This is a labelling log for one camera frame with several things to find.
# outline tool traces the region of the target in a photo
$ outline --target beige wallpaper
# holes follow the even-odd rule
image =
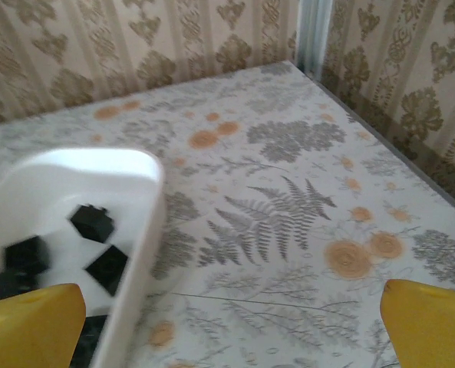
[[[0,0],[0,122],[293,59],[298,0]]]
[[[335,0],[322,82],[455,197],[455,0]]]

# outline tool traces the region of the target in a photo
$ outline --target black cube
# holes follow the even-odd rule
[[[115,295],[128,257],[114,245],[110,246],[96,261],[86,267],[90,274],[111,295]]]
[[[114,230],[113,220],[106,214],[106,209],[97,209],[92,205],[81,205],[69,220],[82,238],[104,243]]]
[[[87,317],[75,347],[70,368],[87,368],[97,347],[107,316]]]
[[[38,283],[34,275],[23,271],[5,270],[0,273],[0,300],[36,290]]]
[[[9,245],[4,249],[5,269],[40,274],[50,267],[48,246],[39,236]]]

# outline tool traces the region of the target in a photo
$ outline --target white plastic container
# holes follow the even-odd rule
[[[105,207],[114,220],[106,245],[83,239],[68,221],[86,204]],[[107,148],[41,153],[0,178],[0,271],[4,246],[40,235],[51,257],[40,287],[75,282],[88,316],[108,314],[91,366],[116,368],[123,364],[140,316],[165,218],[163,167],[149,153]],[[110,244],[128,255],[114,297],[84,270]]]

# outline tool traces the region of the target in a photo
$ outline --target table surface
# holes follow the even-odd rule
[[[455,289],[455,208],[290,63],[0,125],[0,170],[58,146],[166,170],[131,367],[395,367],[384,282]]]

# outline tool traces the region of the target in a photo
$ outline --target damask wallpaper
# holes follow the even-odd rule
[[[455,197],[455,0],[335,0],[322,83]]]
[[[298,0],[0,0],[0,122],[293,59]]]

